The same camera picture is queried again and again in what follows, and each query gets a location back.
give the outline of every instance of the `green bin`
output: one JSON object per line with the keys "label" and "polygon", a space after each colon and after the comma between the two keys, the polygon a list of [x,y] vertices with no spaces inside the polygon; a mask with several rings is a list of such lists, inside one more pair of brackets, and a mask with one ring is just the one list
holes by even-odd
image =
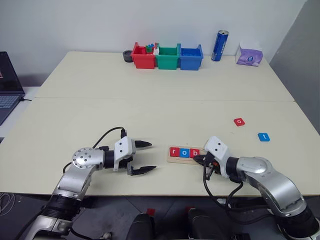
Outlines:
{"label": "green bin", "polygon": [[180,43],[178,43],[176,47],[159,46],[159,52],[155,56],[158,69],[176,70],[178,67],[180,51]]}

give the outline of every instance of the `blue bin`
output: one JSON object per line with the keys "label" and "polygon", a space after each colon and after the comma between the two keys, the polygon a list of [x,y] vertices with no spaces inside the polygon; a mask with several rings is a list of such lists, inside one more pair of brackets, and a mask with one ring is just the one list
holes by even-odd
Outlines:
{"label": "blue bin", "polygon": [[204,58],[201,44],[197,48],[181,48],[179,53],[181,70],[199,70]]}

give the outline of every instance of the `white wall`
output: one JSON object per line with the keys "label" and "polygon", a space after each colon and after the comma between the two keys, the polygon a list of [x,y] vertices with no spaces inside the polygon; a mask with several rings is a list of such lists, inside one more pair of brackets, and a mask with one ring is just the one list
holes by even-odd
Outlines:
{"label": "white wall", "polygon": [[134,42],[196,47],[210,55],[217,31],[224,50],[257,39],[272,59],[305,0],[0,0],[0,50],[25,85],[41,83],[66,52],[123,52]]}

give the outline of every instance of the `laptop screen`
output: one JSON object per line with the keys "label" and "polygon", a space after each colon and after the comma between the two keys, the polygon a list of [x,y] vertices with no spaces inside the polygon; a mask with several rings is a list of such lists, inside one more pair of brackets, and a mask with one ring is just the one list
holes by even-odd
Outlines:
{"label": "laptop screen", "polygon": [[23,93],[14,67],[11,64],[8,54],[0,51],[0,93]]}

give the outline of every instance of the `wooden board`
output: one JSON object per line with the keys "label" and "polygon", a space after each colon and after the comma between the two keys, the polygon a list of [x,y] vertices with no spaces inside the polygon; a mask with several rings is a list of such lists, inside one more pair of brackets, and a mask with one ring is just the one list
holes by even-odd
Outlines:
{"label": "wooden board", "polygon": [[175,163],[175,164],[193,164],[198,165],[195,160],[193,160],[190,157],[178,157],[178,156],[170,156],[170,148],[180,148],[180,149],[199,149],[200,155],[205,155],[207,152],[204,150],[203,147],[195,147],[195,146],[174,146],[171,145],[168,147],[168,153],[167,153],[167,161],[169,163]]}

